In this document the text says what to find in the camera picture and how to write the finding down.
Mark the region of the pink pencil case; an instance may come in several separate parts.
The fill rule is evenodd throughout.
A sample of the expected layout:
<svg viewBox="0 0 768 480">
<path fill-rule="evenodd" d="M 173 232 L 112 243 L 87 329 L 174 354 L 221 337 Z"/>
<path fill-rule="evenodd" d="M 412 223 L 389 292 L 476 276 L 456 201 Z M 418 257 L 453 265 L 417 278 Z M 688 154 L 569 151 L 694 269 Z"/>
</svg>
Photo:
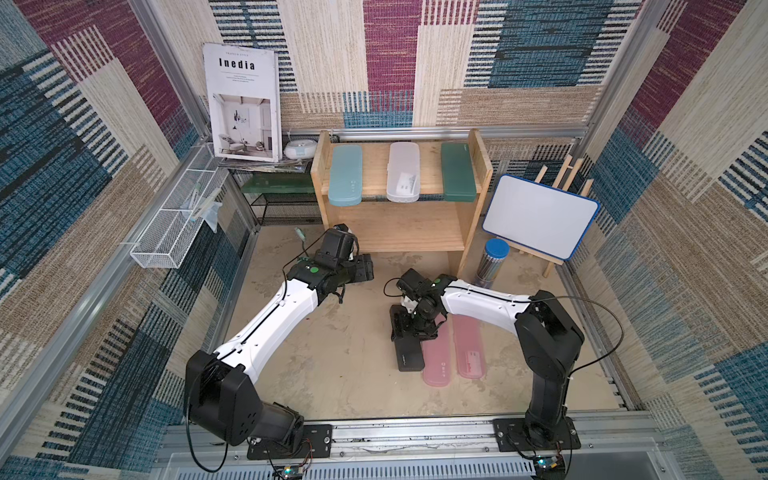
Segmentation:
<svg viewBox="0 0 768 480">
<path fill-rule="evenodd" d="M 424 358 L 422 379 L 431 387 L 446 387 L 451 380 L 450 329 L 445 322 L 438 330 L 435 339 L 421 343 Z"/>
<path fill-rule="evenodd" d="M 452 316 L 454 346 L 458 374 L 466 379 L 481 379 L 486 374 L 480 321 L 464 316 Z"/>
</svg>

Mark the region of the black pencil case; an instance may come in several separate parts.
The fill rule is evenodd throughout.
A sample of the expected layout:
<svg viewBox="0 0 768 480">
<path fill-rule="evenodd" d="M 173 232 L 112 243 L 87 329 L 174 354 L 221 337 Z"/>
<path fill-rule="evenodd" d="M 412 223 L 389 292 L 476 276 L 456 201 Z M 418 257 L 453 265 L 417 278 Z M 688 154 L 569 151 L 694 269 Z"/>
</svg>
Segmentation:
<svg viewBox="0 0 768 480">
<path fill-rule="evenodd" d="M 400 372 L 421 372 L 425 368 L 421 341 L 418 338 L 395 337 L 393 343 Z"/>
</svg>

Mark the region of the light teal pencil case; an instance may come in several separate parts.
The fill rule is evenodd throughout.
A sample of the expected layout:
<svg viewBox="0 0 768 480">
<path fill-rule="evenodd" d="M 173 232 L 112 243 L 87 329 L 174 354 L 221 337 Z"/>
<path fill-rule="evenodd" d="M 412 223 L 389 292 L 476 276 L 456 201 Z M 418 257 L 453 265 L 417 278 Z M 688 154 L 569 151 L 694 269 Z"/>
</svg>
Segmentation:
<svg viewBox="0 0 768 480">
<path fill-rule="evenodd" d="M 363 151 L 360 145 L 340 144 L 332 152 L 328 198 L 336 207 L 361 203 L 363 185 Z"/>
</svg>

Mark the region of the translucent white pencil case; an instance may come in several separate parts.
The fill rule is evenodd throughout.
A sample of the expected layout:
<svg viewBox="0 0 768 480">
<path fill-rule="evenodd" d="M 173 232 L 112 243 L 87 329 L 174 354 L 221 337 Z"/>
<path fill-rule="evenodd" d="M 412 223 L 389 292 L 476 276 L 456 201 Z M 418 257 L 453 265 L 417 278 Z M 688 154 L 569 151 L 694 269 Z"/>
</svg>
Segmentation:
<svg viewBox="0 0 768 480">
<path fill-rule="evenodd" d="M 413 203 L 420 196 L 420 148 L 414 142 L 390 145 L 386 197 L 395 203 Z"/>
</svg>

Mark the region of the dark green pencil case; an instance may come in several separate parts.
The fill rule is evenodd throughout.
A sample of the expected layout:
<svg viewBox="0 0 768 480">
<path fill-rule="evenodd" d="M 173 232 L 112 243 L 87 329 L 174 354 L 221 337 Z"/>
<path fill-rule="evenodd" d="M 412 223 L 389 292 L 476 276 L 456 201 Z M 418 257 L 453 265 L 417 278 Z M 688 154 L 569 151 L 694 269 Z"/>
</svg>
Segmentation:
<svg viewBox="0 0 768 480">
<path fill-rule="evenodd" d="M 449 202 L 473 202 L 477 190 L 469 146 L 466 143 L 441 145 L 443 197 Z"/>
</svg>

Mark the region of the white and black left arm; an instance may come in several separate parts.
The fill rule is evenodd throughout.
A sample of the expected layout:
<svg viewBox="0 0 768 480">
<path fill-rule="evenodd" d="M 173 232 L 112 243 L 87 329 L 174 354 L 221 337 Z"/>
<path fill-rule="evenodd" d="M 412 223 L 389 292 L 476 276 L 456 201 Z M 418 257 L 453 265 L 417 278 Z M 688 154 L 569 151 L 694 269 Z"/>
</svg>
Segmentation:
<svg viewBox="0 0 768 480">
<path fill-rule="evenodd" d="M 342 300 L 345 287 L 374 278 L 357 237 L 337 224 L 320 237 L 313 256 L 291 260 L 270 302 L 234 337 L 213 352 L 197 351 L 185 374 L 186 419 L 226 444 L 251 437 L 289 452 L 299 449 L 304 418 L 295 410 L 263 402 L 255 384 L 268 360 L 292 330 L 329 296 Z"/>
</svg>

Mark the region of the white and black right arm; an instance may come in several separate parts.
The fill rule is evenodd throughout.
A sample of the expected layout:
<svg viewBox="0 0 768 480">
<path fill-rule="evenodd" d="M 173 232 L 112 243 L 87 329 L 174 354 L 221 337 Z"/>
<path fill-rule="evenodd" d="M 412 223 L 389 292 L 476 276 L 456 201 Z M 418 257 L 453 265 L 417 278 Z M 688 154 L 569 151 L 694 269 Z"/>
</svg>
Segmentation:
<svg viewBox="0 0 768 480">
<path fill-rule="evenodd" d="M 422 343 L 438 337 L 438 317 L 466 316 L 516 335 L 532 372 L 532 394 L 520 424 L 504 429 L 508 444 L 528 449 L 579 446 L 568 424 L 566 396 L 584 334 L 555 295 L 533 296 L 481 288 L 450 275 L 430 280 L 414 269 L 396 282 L 401 303 L 390 308 L 398 370 L 425 368 Z"/>
</svg>

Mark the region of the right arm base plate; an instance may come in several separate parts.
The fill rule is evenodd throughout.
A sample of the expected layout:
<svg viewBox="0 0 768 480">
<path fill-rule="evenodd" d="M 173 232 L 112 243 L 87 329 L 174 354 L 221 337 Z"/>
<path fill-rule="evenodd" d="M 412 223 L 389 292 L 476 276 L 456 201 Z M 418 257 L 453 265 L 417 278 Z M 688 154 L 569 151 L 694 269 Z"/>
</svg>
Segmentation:
<svg viewBox="0 0 768 480">
<path fill-rule="evenodd" d="M 501 452 L 578 450 L 582 444 L 573 420 L 564 417 L 553 428 L 531 423 L 525 417 L 496 418 L 492 421 Z"/>
</svg>

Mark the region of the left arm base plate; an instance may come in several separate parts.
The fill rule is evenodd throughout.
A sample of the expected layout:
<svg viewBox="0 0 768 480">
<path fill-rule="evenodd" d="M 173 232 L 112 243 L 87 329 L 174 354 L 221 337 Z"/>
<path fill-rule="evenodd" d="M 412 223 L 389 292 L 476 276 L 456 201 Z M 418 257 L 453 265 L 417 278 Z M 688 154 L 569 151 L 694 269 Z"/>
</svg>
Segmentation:
<svg viewBox="0 0 768 480">
<path fill-rule="evenodd" d="M 282 460 L 304 458 L 329 458 L 333 443 L 333 426 L 326 424 L 308 424 L 302 427 L 299 436 L 293 435 L 288 440 L 269 440 L 253 437 L 248 440 L 248 460 Z"/>
</svg>

